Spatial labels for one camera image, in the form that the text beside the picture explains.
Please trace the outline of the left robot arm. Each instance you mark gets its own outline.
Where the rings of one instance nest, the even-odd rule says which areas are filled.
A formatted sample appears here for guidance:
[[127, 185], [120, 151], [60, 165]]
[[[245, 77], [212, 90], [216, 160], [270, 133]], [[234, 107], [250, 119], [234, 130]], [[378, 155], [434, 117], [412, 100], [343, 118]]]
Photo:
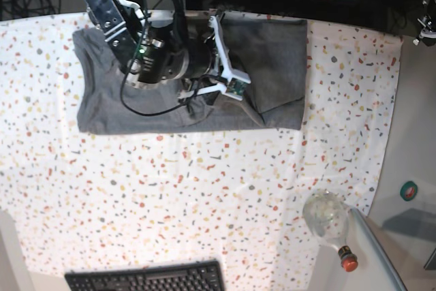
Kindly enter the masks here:
[[417, 46], [423, 43], [425, 46], [435, 45], [435, 0], [423, 0], [424, 15], [418, 18], [420, 24], [419, 34], [413, 40], [413, 44]]

